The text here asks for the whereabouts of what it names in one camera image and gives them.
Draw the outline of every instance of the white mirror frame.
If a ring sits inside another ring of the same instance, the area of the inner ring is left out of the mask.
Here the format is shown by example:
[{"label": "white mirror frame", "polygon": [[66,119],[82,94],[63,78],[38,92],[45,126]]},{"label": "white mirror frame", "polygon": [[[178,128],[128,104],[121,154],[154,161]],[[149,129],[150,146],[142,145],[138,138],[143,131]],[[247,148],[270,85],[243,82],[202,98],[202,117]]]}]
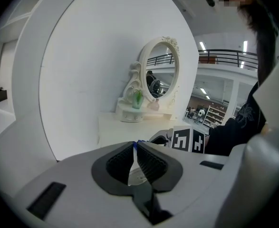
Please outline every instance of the white mirror frame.
[{"label": "white mirror frame", "polygon": [[159,99],[164,99],[166,97],[170,97],[170,94],[175,89],[175,85],[176,85],[176,81],[177,81],[178,73],[179,73],[179,48],[177,46],[176,39],[171,38],[171,37],[159,37],[159,38],[156,38],[156,39],[150,41],[144,47],[142,53],[140,54],[140,58],[139,58],[139,63],[141,64],[141,69],[142,69],[141,73],[140,73],[140,80],[143,84],[142,88],[144,91],[144,95],[145,95],[145,97],[147,97],[147,99],[149,101],[154,101],[155,98],[151,95],[149,88],[148,88],[148,84],[147,84],[147,80],[146,80],[146,68],[147,68],[147,62],[148,62],[149,56],[150,56],[153,48],[156,47],[158,44],[163,44],[163,45],[167,46],[171,50],[171,53],[173,54],[173,57],[174,57],[173,81],[171,82],[170,88],[166,92],[166,94],[161,96]]},{"label": "white mirror frame", "polygon": [[[155,101],[155,98],[151,95],[148,89],[146,82],[146,67],[153,48],[158,44],[164,44],[171,50],[174,57],[174,77],[169,90],[165,95],[159,98],[159,111],[152,112],[155,114],[174,115],[175,98],[179,88],[177,85],[180,67],[179,48],[176,39],[171,37],[158,37],[145,45],[140,54],[139,62],[134,62],[132,64],[131,79],[124,89],[123,97],[118,99],[116,107],[116,113],[120,116],[122,122],[140,122],[145,113],[151,114],[151,110],[147,109],[146,106],[149,102]],[[133,93],[136,90],[141,90],[145,96],[144,103],[139,110],[132,109]]]}]

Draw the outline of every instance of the white curved wall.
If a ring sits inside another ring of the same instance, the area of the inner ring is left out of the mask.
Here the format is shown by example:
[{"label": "white curved wall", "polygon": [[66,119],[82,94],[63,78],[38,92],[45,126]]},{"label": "white curved wall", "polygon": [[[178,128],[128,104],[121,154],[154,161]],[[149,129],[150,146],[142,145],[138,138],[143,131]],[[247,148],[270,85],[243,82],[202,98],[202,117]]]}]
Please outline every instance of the white curved wall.
[{"label": "white curved wall", "polygon": [[172,0],[75,0],[55,27],[40,75],[40,108],[58,160],[97,147],[100,112],[113,112],[130,65],[159,36],[177,39],[182,116],[195,81],[198,52]]},{"label": "white curved wall", "polygon": [[40,0],[16,45],[11,78],[16,121],[0,134],[0,191],[11,197],[57,163],[41,121],[39,76],[51,32],[72,1]]}]

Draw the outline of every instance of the white table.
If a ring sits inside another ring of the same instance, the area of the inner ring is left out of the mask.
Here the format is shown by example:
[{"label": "white table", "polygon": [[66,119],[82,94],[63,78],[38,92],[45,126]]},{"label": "white table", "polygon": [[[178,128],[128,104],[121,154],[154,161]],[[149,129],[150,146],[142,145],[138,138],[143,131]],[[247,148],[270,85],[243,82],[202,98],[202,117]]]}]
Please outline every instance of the white table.
[{"label": "white table", "polygon": [[183,119],[187,118],[188,114],[189,114],[189,111],[186,110],[185,115],[183,116]]},{"label": "white table", "polygon": [[149,140],[160,130],[174,126],[188,126],[183,121],[170,121],[165,118],[143,120],[139,123],[124,123],[116,118],[115,113],[103,113],[98,117],[99,147],[127,141]]}]

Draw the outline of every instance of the ceiling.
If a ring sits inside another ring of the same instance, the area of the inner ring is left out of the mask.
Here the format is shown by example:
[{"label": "ceiling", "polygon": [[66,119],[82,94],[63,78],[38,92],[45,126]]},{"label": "ceiling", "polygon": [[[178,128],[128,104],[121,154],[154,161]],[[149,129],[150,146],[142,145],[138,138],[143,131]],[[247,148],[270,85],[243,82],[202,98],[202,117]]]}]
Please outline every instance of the ceiling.
[{"label": "ceiling", "polygon": [[255,35],[236,7],[216,3],[210,7],[206,0],[173,0],[183,14],[194,36],[197,48],[200,41],[207,49],[243,50],[248,41],[248,52],[256,53]]},{"label": "ceiling", "polygon": [[[193,96],[200,96],[207,100],[206,95],[200,90],[203,88],[210,101],[221,103],[223,101],[229,102],[232,93],[233,81],[220,77],[197,75],[192,91]],[[237,106],[242,107],[247,101],[248,94],[252,89],[251,85],[240,83]]]}]

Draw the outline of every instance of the dark jacket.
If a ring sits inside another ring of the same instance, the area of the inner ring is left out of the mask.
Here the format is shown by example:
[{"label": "dark jacket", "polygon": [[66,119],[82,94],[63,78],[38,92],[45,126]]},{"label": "dark jacket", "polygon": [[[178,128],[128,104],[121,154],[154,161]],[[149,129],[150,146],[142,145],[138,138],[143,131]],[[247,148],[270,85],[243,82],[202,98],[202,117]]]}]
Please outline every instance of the dark jacket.
[{"label": "dark jacket", "polygon": [[156,77],[154,75],[148,75],[146,79],[147,79],[148,87],[150,87],[151,83],[156,79]]},{"label": "dark jacket", "polygon": [[206,154],[228,156],[234,146],[247,143],[252,136],[261,132],[265,117],[252,96],[258,87],[256,83],[235,119],[230,118],[224,126],[210,128]]}]

